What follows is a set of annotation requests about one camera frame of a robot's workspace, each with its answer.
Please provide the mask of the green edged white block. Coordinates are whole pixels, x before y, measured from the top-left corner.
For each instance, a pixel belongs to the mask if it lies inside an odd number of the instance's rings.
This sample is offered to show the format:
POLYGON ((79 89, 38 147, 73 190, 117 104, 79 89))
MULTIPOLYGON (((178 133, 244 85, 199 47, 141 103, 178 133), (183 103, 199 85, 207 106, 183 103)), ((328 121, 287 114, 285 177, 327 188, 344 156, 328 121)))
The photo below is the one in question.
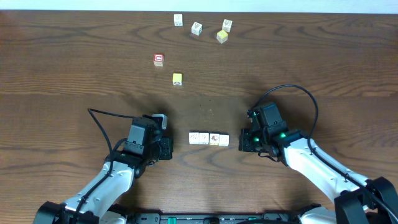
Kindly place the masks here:
POLYGON ((200 133, 190 132, 188 134, 189 144, 199 144, 200 133))

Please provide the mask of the white block number three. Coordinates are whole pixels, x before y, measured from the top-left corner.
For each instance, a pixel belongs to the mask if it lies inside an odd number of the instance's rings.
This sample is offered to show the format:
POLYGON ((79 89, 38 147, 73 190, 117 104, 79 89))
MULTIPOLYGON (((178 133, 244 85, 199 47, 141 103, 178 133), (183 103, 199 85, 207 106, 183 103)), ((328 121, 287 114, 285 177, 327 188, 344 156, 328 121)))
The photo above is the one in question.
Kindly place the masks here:
POLYGON ((203 30, 203 25, 202 24, 200 24, 198 22, 194 22, 193 23, 192 29, 191 29, 192 34, 200 35, 202 30, 203 30))

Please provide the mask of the white block brown picture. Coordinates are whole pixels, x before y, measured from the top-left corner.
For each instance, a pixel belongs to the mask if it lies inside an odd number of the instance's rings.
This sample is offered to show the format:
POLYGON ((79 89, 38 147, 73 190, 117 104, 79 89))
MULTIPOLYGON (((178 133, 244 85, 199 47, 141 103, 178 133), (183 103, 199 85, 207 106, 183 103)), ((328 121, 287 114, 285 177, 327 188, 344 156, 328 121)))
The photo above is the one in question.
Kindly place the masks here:
POLYGON ((218 133, 210 133, 209 145, 218 146, 220 143, 220 135, 218 133))

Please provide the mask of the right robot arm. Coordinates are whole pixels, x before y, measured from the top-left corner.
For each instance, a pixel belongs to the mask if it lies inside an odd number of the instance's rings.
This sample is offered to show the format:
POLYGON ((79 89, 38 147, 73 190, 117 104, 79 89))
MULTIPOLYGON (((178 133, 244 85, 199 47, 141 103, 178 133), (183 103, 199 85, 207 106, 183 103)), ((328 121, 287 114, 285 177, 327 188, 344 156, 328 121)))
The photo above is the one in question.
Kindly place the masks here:
POLYGON ((397 192, 387 179, 371 180, 347 168, 300 130, 287 127, 274 103, 247 112, 252 126, 242 129, 239 150, 255 152, 301 173, 334 204, 333 211, 311 205, 292 223, 397 223, 397 192))

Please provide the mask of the yellow top far block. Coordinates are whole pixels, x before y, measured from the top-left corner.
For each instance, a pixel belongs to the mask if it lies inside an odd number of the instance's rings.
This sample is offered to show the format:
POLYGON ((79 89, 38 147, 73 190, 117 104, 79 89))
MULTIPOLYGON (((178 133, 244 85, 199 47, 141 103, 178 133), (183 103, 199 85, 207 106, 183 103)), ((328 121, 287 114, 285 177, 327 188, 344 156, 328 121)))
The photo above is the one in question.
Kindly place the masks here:
POLYGON ((219 43, 223 44, 228 40, 229 34, 225 30, 221 30, 216 34, 216 39, 219 43))

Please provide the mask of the red top block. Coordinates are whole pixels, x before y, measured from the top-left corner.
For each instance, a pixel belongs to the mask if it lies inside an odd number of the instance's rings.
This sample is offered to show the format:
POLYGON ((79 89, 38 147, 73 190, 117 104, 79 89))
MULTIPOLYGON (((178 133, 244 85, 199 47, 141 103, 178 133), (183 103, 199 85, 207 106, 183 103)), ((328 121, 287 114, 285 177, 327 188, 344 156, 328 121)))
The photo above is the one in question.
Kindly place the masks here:
POLYGON ((164 54, 155 54, 153 63, 156 67, 163 67, 164 66, 164 54))

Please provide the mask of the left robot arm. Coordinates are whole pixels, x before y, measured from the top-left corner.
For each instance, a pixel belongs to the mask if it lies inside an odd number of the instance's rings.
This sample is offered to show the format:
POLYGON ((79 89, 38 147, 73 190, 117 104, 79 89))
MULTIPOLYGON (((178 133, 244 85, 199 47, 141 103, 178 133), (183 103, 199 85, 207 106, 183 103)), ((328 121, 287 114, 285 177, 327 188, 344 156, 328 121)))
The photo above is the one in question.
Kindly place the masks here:
POLYGON ((64 202, 45 202, 34 223, 134 223, 133 216, 115 201, 147 166, 172 158, 173 141, 164 135, 166 129, 164 114, 134 118, 128 138, 111 148, 99 174, 64 202))

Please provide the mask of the teal edged white block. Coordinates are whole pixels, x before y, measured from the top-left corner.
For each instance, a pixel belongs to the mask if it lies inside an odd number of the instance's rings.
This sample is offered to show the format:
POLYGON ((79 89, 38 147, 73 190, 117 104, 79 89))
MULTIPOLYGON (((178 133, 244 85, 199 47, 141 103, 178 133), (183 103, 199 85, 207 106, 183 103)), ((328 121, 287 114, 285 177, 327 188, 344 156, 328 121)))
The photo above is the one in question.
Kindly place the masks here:
POLYGON ((219 135, 219 146, 227 147, 229 146, 229 135, 227 134, 220 134, 219 135))

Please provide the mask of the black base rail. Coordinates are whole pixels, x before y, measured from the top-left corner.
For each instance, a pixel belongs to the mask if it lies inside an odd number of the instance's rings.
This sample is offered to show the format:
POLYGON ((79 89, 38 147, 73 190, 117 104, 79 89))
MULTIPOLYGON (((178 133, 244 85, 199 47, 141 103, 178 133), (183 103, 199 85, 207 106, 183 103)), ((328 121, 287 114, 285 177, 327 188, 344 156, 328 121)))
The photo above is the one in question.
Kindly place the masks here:
POLYGON ((300 223, 289 213, 256 214, 160 214, 136 213, 127 223, 132 224, 234 224, 254 220, 254 223, 300 223))

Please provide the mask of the yellow top soccer block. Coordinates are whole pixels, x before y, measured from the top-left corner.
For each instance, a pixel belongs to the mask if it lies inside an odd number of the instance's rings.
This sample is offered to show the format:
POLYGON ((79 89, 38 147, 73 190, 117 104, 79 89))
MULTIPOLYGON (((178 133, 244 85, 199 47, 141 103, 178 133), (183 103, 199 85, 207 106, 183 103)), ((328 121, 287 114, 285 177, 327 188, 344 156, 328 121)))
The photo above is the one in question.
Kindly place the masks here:
POLYGON ((173 85, 181 86, 182 85, 182 77, 183 77, 183 75, 181 73, 174 73, 173 77, 172 77, 173 85))

